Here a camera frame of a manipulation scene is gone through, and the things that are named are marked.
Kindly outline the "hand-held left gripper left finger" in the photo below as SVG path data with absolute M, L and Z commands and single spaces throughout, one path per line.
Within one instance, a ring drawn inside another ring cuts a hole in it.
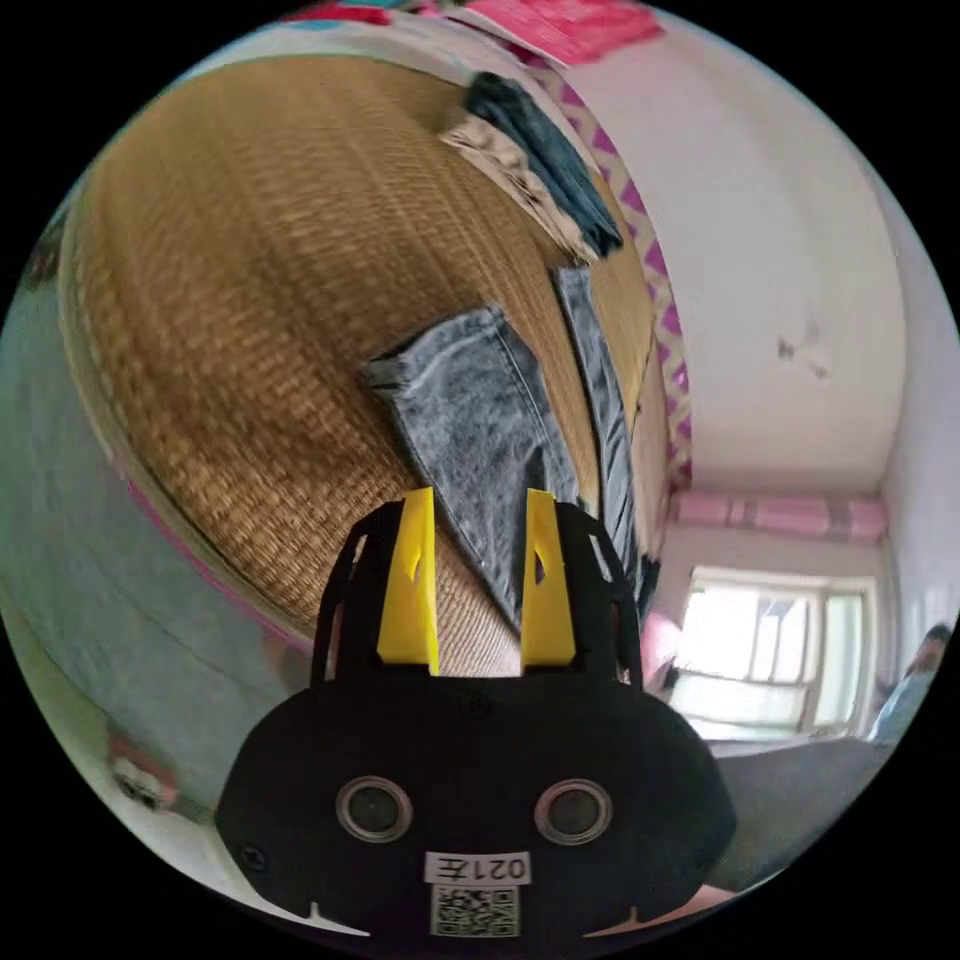
M 376 652 L 391 667 L 439 673 L 434 493 L 403 499 L 390 555 Z

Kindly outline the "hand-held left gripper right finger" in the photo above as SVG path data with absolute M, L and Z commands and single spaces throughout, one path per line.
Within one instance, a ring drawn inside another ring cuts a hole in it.
M 521 610 L 521 667 L 524 672 L 565 669 L 576 656 L 557 503 L 530 488 Z

